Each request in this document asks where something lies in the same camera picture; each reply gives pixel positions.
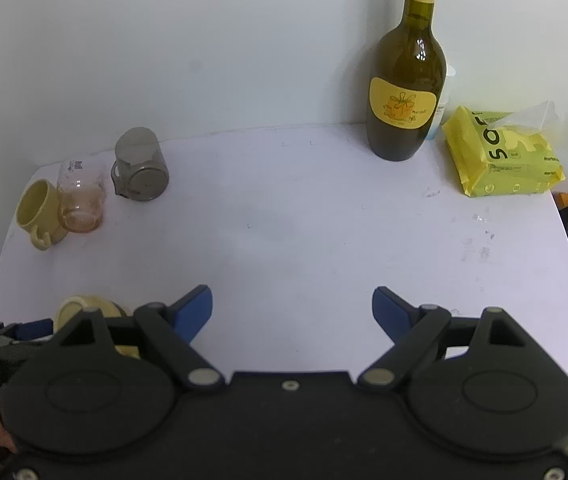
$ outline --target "metal cup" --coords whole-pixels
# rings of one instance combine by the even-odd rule
[[[115,163],[110,170],[115,193],[146,202],[168,186],[168,168],[157,136],[148,128],[131,128],[115,144]]]

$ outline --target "yellow cup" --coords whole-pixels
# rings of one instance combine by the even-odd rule
[[[99,308],[104,317],[126,317],[129,315],[124,308],[101,296],[71,296],[62,302],[62,306],[60,306],[53,320],[53,332],[57,333],[76,314],[91,307]],[[136,346],[118,345],[115,349],[125,357],[139,359],[139,349]]]
[[[48,180],[38,180],[29,186],[17,206],[15,221],[30,235],[30,243],[40,251],[58,243],[67,230],[58,219],[59,195]]]

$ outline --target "glass cup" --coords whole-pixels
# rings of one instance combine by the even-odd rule
[[[90,233],[104,219],[104,167],[97,156],[66,160],[59,167],[59,221],[67,231]]]

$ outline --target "wine bottle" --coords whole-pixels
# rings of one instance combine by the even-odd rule
[[[373,54],[366,134],[386,160],[411,158],[424,142],[446,78],[446,60],[430,29],[435,0],[405,0],[402,22]]]

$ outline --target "white backdrop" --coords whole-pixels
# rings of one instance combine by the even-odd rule
[[[0,249],[36,166],[129,127],[362,121],[368,53],[402,3],[0,0]],[[458,71],[453,104],[568,111],[568,0],[438,0],[434,31]]]

